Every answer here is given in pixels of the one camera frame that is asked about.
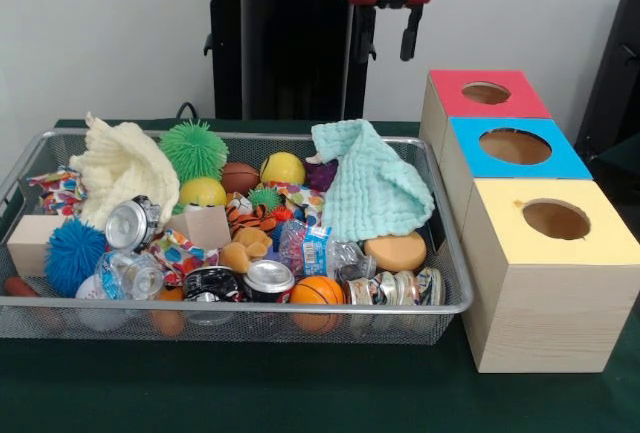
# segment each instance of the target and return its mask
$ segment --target tray rim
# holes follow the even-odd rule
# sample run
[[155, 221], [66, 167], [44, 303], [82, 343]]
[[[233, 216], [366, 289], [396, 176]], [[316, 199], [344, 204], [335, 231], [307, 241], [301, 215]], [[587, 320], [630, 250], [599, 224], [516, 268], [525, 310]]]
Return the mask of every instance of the tray rim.
[[[84, 136], [87, 128], [52, 128], [46, 130], [29, 142], [15, 165], [9, 171], [0, 184], [0, 199], [6, 198], [16, 182], [31, 166], [40, 149], [44, 147], [47, 139], [59, 135]], [[159, 137], [167, 130], [143, 130], [151, 137]], [[216, 132], [221, 138], [239, 139], [266, 139], [281, 141], [309, 141], [310, 134], [277, 134], [277, 133], [249, 133], [249, 132]], [[291, 303], [199, 303], [180, 302], [180, 308], [176, 308], [176, 302], [171, 301], [136, 301], [136, 300], [82, 300], [76, 298], [27, 298], [0, 295], [0, 307], [36, 307], [36, 308], [83, 308], [83, 309], [128, 309], [128, 310], [176, 310], [176, 311], [211, 311], [211, 312], [260, 312], [260, 313], [333, 313], [333, 314], [357, 314], [357, 315], [453, 315], [466, 311], [473, 302], [473, 288], [469, 275], [469, 268], [462, 245], [457, 235], [453, 214], [449, 199], [446, 195], [440, 169], [435, 153], [431, 145], [421, 139], [406, 136], [383, 136], [387, 143], [405, 143], [416, 146], [425, 155], [429, 171], [433, 180], [431, 192], [440, 211], [443, 227], [446, 232], [446, 241], [449, 245], [451, 260], [460, 286], [460, 301], [453, 305], [441, 306], [390, 306], [390, 305], [294, 305]], [[0, 246], [6, 246], [11, 236], [13, 227], [9, 229], [0, 242]]]

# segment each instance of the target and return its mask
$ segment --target wooden box with hole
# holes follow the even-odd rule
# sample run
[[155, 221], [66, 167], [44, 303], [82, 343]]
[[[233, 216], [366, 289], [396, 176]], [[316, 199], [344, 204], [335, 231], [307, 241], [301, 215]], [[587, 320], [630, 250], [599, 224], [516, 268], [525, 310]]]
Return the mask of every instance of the wooden box with hole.
[[475, 180], [463, 244], [478, 371], [604, 369], [640, 289], [640, 245], [593, 181]]
[[440, 161], [449, 118], [551, 118], [521, 71], [433, 70], [420, 124], [420, 138]]
[[591, 179], [553, 120], [451, 118], [440, 171], [459, 234], [474, 178]]

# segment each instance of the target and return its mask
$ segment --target teal washcloth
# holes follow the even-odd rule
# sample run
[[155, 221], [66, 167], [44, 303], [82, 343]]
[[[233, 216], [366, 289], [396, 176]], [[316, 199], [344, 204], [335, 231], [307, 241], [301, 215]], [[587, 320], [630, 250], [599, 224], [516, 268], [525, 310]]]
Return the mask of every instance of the teal washcloth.
[[408, 235], [431, 217], [434, 203], [427, 185], [371, 123], [316, 125], [311, 135], [323, 163], [339, 161], [322, 219], [337, 241]]

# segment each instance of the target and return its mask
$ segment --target cream knitted cloth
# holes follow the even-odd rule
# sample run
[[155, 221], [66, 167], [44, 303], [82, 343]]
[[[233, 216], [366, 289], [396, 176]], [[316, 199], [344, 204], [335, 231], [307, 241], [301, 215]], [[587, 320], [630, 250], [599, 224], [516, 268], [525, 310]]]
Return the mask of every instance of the cream knitted cloth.
[[87, 188], [80, 219], [103, 230], [117, 204], [146, 195], [161, 206], [158, 226], [164, 226], [178, 202], [180, 189], [167, 157], [135, 123], [110, 127], [91, 113], [87, 113], [86, 122], [87, 151], [72, 156], [69, 162], [71, 168], [82, 174], [82, 183]]

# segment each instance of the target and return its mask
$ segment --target black cable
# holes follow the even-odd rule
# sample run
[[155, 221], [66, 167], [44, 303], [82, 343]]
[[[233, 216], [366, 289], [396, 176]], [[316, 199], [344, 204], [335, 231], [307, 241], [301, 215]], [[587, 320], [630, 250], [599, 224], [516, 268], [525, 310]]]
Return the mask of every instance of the black cable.
[[200, 117], [198, 116], [198, 112], [196, 111], [196, 107], [193, 106], [190, 102], [185, 101], [182, 106], [180, 106], [180, 108], [178, 108], [178, 113], [176, 114], [176, 118], [182, 118], [182, 113], [184, 112], [184, 110], [186, 108], [189, 108], [191, 110], [191, 116], [193, 116], [194, 119], [199, 119]]

